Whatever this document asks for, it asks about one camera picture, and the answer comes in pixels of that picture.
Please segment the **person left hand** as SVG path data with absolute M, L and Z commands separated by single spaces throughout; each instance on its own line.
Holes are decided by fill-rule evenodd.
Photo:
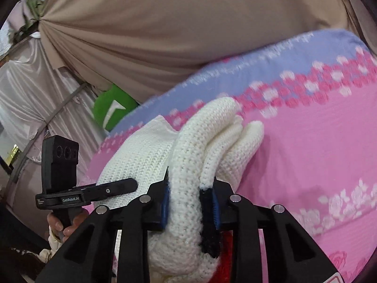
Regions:
M 81 212 L 73 219 L 73 224 L 69 227 L 63 227 L 61 221 L 52 213 L 48 214 L 47 222 L 51 231 L 55 236 L 58 236 L 62 242 L 66 240 L 75 232 L 75 230 L 85 221 L 89 216 L 89 212 L 86 209 L 82 209 Z

